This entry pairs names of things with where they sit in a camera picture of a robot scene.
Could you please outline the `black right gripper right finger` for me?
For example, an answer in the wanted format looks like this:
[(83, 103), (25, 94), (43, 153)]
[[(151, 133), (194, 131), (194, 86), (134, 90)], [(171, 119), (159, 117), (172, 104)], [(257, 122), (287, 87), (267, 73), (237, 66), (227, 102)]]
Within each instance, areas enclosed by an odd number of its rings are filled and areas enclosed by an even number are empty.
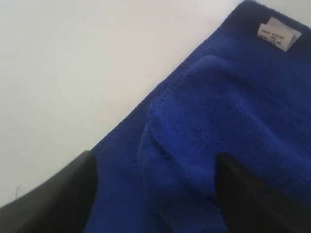
[(230, 233), (309, 233), (311, 211), (266, 185), (226, 152), (215, 162), (215, 189)]

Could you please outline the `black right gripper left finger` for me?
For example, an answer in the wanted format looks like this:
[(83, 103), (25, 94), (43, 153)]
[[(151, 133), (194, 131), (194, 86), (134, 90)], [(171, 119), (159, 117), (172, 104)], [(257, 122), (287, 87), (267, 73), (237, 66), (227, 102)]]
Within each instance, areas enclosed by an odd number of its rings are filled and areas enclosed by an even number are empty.
[(31, 192), (1, 207), (2, 233), (81, 233), (97, 192), (97, 161), (84, 151)]

